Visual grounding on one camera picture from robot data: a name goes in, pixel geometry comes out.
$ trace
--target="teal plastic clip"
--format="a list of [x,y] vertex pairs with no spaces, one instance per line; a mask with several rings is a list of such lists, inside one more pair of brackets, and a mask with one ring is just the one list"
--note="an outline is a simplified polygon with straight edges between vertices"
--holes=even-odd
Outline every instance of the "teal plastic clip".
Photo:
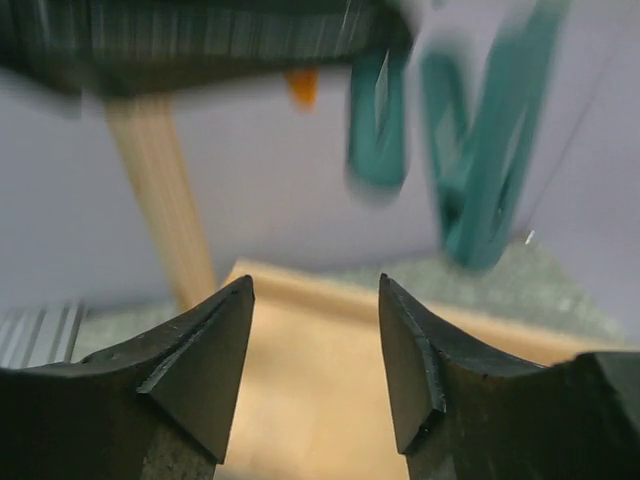
[[489,269],[506,248],[568,3],[541,0],[519,31],[498,35],[473,121],[454,56],[422,62],[442,242],[464,268]]
[[351,73],[350,176],[382,190],[402,187],[406,52],[382,51],[357,58]]

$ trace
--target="dark striped object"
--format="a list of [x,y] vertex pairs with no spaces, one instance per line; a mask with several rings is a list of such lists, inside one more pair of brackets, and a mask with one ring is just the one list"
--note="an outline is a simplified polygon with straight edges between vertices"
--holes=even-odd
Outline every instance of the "dark striped object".
[[13,310],[0,317],[0,367],[27,368],[71,360],[85,309],[67,303]]
[[0,0],[0,65],[106,96],[348,63],[411,43],[381,0]]

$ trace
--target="wooden surface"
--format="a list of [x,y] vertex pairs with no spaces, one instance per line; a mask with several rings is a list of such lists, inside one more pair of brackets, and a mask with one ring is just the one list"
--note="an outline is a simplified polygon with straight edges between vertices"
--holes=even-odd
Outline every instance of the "wooden surface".
[[[229,453],[216,480],[400,480],[377,294],[240,262],[256,306]],[[498,348],[541,363],[611,348],[429,305]]]
[[217,285],[169,99],[112,103],[106,114],[176,299],[183,309],[198,305]]

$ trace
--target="wooden dowel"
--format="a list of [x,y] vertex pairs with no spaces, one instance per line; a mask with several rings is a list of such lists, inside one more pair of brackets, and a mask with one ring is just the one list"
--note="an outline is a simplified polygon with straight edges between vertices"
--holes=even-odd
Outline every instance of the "wooden dowel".
[[209,245],[200,225],[170,99],[110,103],[106,116],[133,192],[183,309],[216,288]]

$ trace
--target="metal grating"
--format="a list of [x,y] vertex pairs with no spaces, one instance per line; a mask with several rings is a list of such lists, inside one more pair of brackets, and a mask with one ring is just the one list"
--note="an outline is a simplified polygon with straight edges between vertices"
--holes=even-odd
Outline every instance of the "metal grating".
[[18,369],[70,361],[84,316],[80,302],[11,310],[0,317],[0,367]]

